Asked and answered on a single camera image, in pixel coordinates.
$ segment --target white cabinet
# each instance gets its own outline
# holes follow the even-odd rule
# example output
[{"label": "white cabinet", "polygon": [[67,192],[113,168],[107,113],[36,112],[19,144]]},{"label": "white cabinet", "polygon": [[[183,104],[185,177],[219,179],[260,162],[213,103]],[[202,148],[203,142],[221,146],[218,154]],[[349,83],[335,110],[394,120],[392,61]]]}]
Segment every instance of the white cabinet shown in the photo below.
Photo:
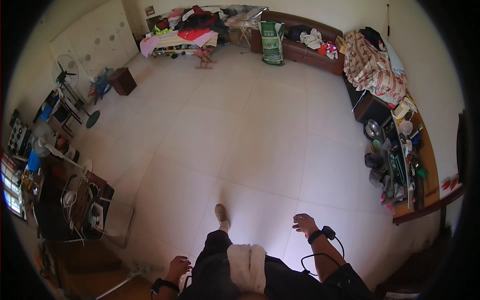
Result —
[{"label": "white cabinet", "polygon": [[124,66],[138,53],[121,0],[87,13],[50,42],[52,57],[70,55],[79,68],[78,92],[87,99],[90,81],[105,67]]}]

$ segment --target person's hand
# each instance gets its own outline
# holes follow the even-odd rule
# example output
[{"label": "person's hand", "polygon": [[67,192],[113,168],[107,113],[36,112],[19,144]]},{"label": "person's hand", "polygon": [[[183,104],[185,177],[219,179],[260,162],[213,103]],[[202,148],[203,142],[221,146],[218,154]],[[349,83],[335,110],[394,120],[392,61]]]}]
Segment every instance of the person's hand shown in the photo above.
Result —
[{"label": "person's hand", "polygon": [[312,233],[318,230],[315,220],[307,214],[298,214],[293,216],[292,228],[296,228],[297,232],[305,233],[305,238],[308,239]]},{"label": "person's hand", "polygon": [[191,269],[192,266],[190,265],[187,257],[176,256],[170,262],[170,269],[168,271],[167,277],[165,277],[165,280],[179,286],[182,278],[185,276],[185,274],[191,271]]}]

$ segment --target brown sofa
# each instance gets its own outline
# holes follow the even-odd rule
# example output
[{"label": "brown sofa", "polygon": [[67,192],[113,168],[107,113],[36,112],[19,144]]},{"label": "brown sofa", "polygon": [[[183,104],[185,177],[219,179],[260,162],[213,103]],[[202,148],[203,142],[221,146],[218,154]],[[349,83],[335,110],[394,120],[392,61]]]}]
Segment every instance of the brown sofa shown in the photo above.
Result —
[{"label": "brown sofa", "polygon": [[[328,70],[335,75],[341,76],[343,72],[343,60],[345,55],[338,53],[337,60],[331,60],[326,55],[318,54],[317,50],[308,48],[305,44],[286,38],[288,30],[294,25],[307,25],[315,28],[322,34],[322,39],[335,42],[336,36],[343,37],[343,33],[333,27],[310,19],[298,17],[282,12],[266,11],[262,13],[262,21],[276,21],[285,23],[285,33],[282,41],[283,54],[286,59],[303,61],[304,63]],[[252,52],[263,53],[262,37],[259,30],[252,30]]]}]

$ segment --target standing fan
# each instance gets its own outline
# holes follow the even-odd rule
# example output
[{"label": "standing fan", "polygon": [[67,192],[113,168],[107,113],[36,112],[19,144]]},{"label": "standing fan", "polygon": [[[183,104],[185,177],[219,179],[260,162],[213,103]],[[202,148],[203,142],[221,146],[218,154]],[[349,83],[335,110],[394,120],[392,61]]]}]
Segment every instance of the standing fan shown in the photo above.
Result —
[{"label": "standing fan", "polygon": [[50,128],[50,126],[48,126],[48,124],[43,122],[37,124],[32,132],[32,136],[33,151],[38,157],[47,157],[50,153],[52,153],[53,155],[68,161],[72,165],[82,170],[83,175],[87,171],[92,171],[93,162],[91,159],[86,159],[84,161],[84,165],[80,166],[55,148],[54,145],[57,141],[57,137],[55,132]]},{"label": "standing fan", "polygon": [[87,114],[87,128],[95,125],[98,117],[100,117],[100,111],[96,110],[90,115],[88,111],[85,110],[84,103],[73,90],[78,83],[78,68],[73,58],[66,54],[58,56],[53,62],[52,77],[53,81],[60,87],[60,90],[63,93],[68,93],[76,103],[80,104],[81,109]]}]

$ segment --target floral blanket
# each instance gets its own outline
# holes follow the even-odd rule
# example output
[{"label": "floral blanket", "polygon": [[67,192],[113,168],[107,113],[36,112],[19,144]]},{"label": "floral blanket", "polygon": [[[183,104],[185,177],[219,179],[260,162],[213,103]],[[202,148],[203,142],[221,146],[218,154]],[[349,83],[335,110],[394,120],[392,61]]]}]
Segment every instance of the floral blanket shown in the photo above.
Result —
[{"label": "floral blanket", "polygon": [[377,50],[354,30],[345,36],[348,50],[343,71],[357,91],[369,90],[385,102],[397,105],[405,97],[407,77],[392,71],[388,53]]}]

